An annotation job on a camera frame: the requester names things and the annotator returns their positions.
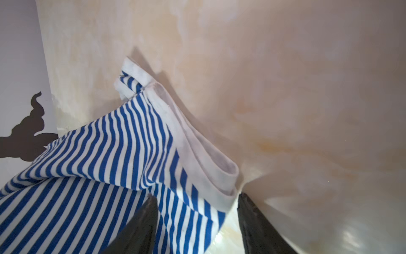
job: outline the cloth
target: cloth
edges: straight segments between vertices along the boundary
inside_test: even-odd
[[[128,101],[53,141],[0,193],[0,253],[99,253],[151,193],[154,253],[203,253],[236,198],[238,168],[129,59]]]

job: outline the striped shirt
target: striped shirt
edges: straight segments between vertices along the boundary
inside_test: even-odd
[[[114,85],[124,105],[50,143],[1,189],[0,253],[100,253],[149,193],[153,253],[203,253],[213,241],[237,166],[131,60]]]

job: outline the blue and white striped fabric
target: blue and white striped fabric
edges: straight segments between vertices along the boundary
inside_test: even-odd
[[[128,101],[48,145],[0,193],[0,253],[99,253],[151,193],[154,253],[203,253],[236,196],[238,168],[126,59]]]

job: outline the dark silhouette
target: dark silhouette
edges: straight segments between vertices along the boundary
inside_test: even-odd
[[[33,161],[46,150],[44,146],[58,139],[56,133],[41,133],[35,136],[45,127],[42,120],[45,111],[37,102],[41,94],[41,92],[34,94],[31,99],[31,106],[34,109],[20,124],[14,126],[11,135],[0,137],[0,158],[13,157],[21,158],[23,161]]]

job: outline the white wall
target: white wall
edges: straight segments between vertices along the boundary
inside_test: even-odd
[[[1,0],[0,136],[9,136],[30,115],[30,100],[39,91],[37,101],[45,110],[41,132],[57,133],[35,1]],[[0,158],[0,186],[30,164],[20,158]]]

